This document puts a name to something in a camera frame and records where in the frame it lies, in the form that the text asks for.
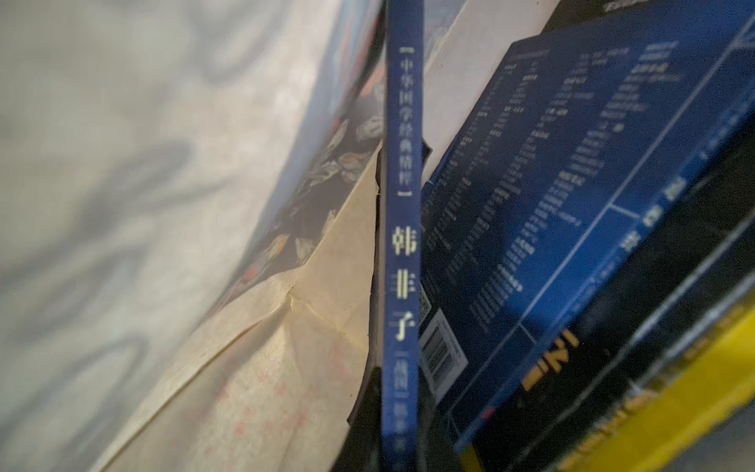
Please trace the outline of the cream canvas tote bag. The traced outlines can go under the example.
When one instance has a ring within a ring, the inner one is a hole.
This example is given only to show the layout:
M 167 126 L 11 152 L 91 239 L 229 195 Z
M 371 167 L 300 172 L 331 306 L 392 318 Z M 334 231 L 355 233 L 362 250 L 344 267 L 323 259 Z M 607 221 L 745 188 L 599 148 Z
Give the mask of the cream canvas tote bag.
M 1 467 L 88 471 L 309 182 L 381 1 L 1 5 Z

